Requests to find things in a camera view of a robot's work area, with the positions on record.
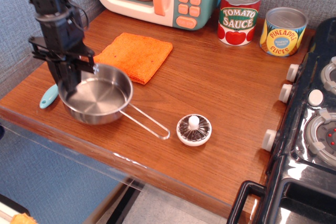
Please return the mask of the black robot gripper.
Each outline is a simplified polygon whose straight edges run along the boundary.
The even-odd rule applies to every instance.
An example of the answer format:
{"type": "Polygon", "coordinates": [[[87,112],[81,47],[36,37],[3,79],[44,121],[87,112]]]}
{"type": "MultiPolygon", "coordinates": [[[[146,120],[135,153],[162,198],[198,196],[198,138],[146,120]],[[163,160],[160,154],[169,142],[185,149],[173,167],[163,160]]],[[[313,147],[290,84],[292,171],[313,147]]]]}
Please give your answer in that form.
{"type": "Polygon", "coordinates": [[[63,83],[66,91],[81,82],[81,71],[95,73],[94,52],[83,43],[84,28],[79,9],[67,8],[62,13],[36,14],[42,36],[30,37],[33,57],[47,61],[56,84],[63,83]]]}

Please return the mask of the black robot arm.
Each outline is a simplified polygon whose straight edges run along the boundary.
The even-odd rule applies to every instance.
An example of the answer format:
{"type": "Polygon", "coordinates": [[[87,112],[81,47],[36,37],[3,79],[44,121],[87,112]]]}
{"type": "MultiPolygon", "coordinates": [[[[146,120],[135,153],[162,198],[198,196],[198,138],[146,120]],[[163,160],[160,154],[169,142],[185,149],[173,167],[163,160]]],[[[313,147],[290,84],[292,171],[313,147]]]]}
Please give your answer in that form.
{"type": "Polygon", "coordinates": [[[96,73],[94,52],[83,43],[82,8],[72,0],[29,0],[42,36],[30,37],[33,56],[46,61],[56,84],[75,91],[82,72],[96,73]]]}

